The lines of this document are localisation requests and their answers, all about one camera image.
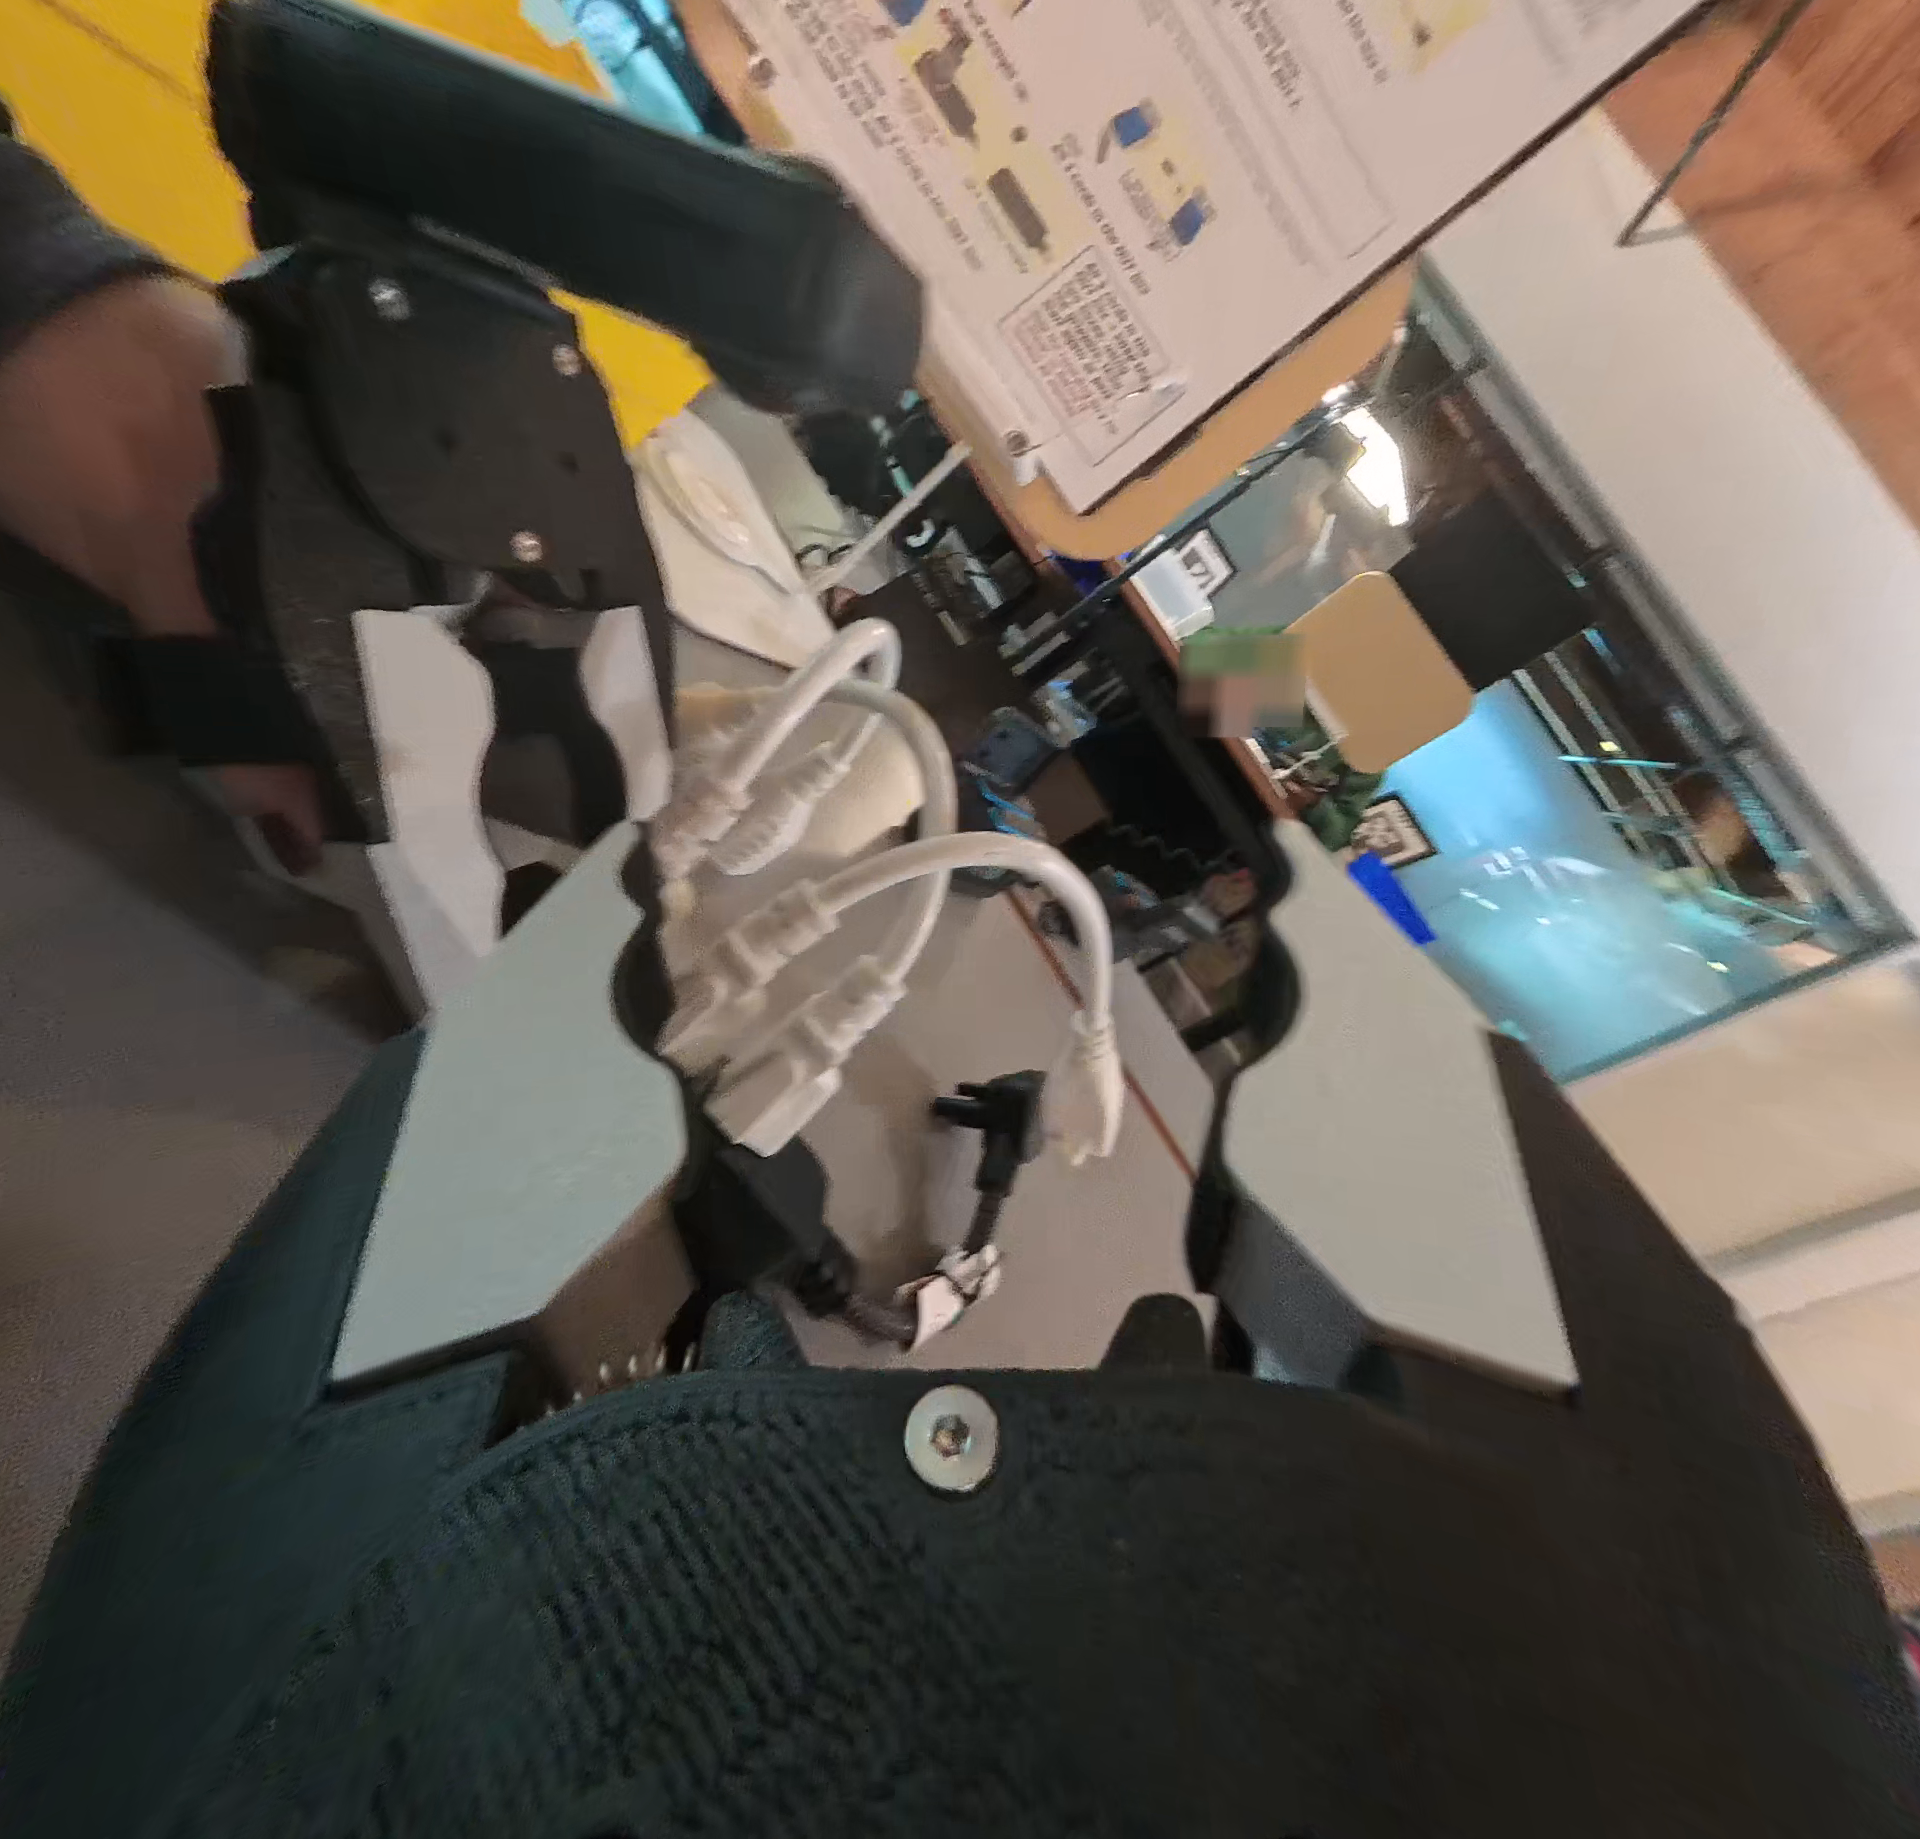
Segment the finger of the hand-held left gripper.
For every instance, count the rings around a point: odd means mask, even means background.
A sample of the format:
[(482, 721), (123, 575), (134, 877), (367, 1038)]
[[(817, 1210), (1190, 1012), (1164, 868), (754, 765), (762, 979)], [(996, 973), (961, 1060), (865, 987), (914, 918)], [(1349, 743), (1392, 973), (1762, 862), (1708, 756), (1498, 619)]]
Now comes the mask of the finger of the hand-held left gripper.
[(505, 871), (481, 802), (494, 681), (433, 612), (358, 610), (351, 630), (381, 813), (367, 866), (404, 992), (430, 1015), (502, 938)]
[(652, 822), (675, 790), (675, 698), (661, 689), (649, 630), (638, 609), (592, 616), (583, 645), (588, 714), (616, 751), (621, 816)]

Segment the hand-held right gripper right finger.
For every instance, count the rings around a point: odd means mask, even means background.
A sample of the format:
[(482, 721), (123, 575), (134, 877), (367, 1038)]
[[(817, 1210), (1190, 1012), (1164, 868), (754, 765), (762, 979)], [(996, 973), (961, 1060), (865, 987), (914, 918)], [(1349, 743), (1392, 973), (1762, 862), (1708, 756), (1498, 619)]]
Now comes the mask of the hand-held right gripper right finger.
[(1521, 1391), (1578, 1385), (1491, 1030), (1299, 821), (1259, 956), (1279, 1032), (1217, 1097), (1217, 1219), (1190, 1252), (1252, 1375), (1334, 1391), (1404, 1346)]

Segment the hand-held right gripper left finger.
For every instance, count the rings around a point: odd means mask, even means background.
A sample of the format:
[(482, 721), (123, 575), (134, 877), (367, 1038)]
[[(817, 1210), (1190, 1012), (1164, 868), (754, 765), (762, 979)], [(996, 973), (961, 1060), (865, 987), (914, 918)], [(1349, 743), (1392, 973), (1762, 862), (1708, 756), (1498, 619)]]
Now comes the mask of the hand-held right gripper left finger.
[(330, 1361), (336, 1389), (522, 1355), (547, 1389), (643, 1377), (690, 1299), (690, 1095), (661, 877), (605, 833), (423, 1030)]

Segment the black power strip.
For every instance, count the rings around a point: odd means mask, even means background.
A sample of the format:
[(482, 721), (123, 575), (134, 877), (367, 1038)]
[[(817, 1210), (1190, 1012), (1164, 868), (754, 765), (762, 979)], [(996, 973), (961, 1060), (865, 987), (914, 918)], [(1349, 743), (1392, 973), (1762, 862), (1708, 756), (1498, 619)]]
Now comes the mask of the black power strip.
[(778, 1280), (840, 1297), (855, 1262), (828, 1223), (828, 1194), (826, 1166), (801, 1137), (771, 1155), (712, 1143), (673, 1198), (693, 1280), (709, 1293)]

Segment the person's left forearm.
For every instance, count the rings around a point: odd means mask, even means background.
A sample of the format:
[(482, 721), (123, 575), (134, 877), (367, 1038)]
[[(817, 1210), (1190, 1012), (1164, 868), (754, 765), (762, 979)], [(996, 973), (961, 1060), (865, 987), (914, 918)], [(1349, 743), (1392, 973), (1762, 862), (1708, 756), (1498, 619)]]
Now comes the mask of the person's left forearm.
[(186, 280), (97, 213), (2, 105), (2, 364), (112, 315), (117, 299)]

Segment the person's left hand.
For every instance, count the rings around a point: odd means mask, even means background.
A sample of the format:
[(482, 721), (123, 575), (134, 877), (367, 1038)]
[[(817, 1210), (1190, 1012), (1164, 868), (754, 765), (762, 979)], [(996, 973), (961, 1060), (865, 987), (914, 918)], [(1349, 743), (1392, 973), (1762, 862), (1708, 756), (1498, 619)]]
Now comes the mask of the person's left hand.
[(222, 478), (208, 397), (247, 372), (204, 285), (139, 276), (68, 301), (5, 356), (5, 531), (139, 631), (212, 637), (195, 561)]

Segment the white round pad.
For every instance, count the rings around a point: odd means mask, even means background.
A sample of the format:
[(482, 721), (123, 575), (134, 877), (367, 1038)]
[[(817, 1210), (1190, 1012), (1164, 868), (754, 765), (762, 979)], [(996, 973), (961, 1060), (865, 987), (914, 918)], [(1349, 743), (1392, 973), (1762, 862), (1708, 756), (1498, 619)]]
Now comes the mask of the white round pad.
[(647, 465), (654, 487), (690, 531), (697, 531), (715, 551), (739, 554), (747, 561), (753, 553), (750, 522), (742, 518), (734, 495), (720, 481), (709, 480), (697, 461), (673, 445), (652, 448)]

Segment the blue storage bin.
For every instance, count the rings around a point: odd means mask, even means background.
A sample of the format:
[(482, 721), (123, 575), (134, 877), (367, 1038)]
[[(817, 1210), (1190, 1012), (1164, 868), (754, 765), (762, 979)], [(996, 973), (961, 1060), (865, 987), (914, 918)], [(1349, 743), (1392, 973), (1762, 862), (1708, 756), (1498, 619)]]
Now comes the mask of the blue storage bin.
[(1349, 860), (1345, 870), (1356, 889), (1371, 897), (1381, 912), (1413, 945), (1427, 948), (1435, 942), (1435, 929), (1432, 928), (1423, 910), (1413, 901), (1392, 862), (1386, 862), (1378, 852), (1360, 851)]

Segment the glass partition window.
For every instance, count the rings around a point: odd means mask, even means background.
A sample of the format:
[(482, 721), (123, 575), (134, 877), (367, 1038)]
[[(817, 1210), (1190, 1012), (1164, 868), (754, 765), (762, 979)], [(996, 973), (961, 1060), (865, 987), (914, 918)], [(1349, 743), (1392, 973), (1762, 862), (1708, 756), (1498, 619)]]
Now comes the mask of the glass partition window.
[(1220, 627), (1364, 572), (1427, 592), (1472, 714), (1382, 771), (1340, 855), (1396, 866), (1434, 959), (1558, 1079), (1913, 940), (1435, 269), (1201, 526), (1236, 565)]

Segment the plain wooden board stand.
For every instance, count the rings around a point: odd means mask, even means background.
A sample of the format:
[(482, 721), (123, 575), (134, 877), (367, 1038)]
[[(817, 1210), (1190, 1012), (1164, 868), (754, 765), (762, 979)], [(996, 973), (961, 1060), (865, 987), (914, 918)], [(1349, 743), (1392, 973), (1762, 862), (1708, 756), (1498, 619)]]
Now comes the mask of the plain wooden board stand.
[(1388, 572), (1349, 578), (1291, 625), (1307, 702), (1359, 773), (1382, 773), (1467, 721), (1475, 689)]

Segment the yellow cabinet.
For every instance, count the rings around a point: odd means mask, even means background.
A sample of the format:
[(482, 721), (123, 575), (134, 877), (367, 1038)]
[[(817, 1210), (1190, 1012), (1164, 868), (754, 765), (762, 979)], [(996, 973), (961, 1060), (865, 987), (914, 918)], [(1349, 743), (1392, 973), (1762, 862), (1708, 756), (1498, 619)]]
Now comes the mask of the yellow cabinet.
[[(2, 91), (29, 142), (112, 224), (222, 280), (254, 253), (247, 194), (212, 138), (204, 82), (212, 0), (2, 0)], [(523, 0), (355, 0), (600, 96), (574, 44)]]

